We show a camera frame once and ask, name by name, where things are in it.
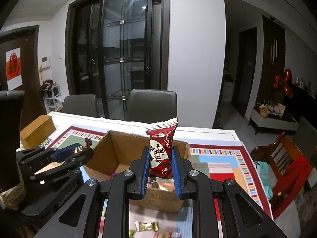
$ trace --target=foil balloon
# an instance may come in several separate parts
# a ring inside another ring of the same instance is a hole
[[[288,82],[292,81],[292,73],[290,69],[286,69],[284,72],[284,78],[282,78],[280,75],[276,75],[273,82],[273,88],[275,90],[279,90],[280,88],[283,88],[284,94],[286,94],[288,97],[292,98],[294,93],[291,87],[287,84]]]

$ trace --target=beige fabric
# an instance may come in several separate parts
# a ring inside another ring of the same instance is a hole
[[[19,184],[0,194],[0,201],[7,208],[10,208],[12,210],[18,210],[20,203],[24,200],[24,197],[25,197],[25,186],[24,186],[19,165],[18,165],[18,172],[19,172],[19,179],[20,179]]]

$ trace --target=heart icon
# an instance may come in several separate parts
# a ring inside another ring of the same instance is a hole
[[[162,170],[162,174],[165,175],[167,173],[167,167]]]

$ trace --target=cardboard box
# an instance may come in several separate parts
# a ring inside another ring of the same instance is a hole
[[[52,117],[41,115],[20,132],[20,139],[25,149],[39,146],[56,130]]]
[[[89,177],[98,181],[111,179],[112,173],[129,169],[131,162],[141,157],[146,146],[149,146],[149,137],[109,131],[99,141],[93,158],[84,168]],[[190,148],[186,142],[174,140],[173,146],[178,146],[182,158],[188,158]],[[148,188],[142,201],[130,200],[130,204],[175,213],[180,210],[183,201],[177,198],[174,191]]]

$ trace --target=metal bolt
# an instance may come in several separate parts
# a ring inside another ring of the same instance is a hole
[[[236,182],[235,182],[235,180],[233,180],[233,179],[226,179],[226,184],[228,184],[228,185],[234,185]]]
[[[87,184],[88,184],[89,186],[94,186],[96,183],[97,183],[97,180],[96,180],[96,179],[89,179],[89,180],[87,181]]]
[[[131,176],[133,174],[133,171],[132,170],[125,170],[123,172],[124,176]]]
[[[199,172],[198,172],[197,170],[190,170],[190,171],[189,171],[189,174],[190,174],[191,176],[197,176],[197,175],[199,174]]]

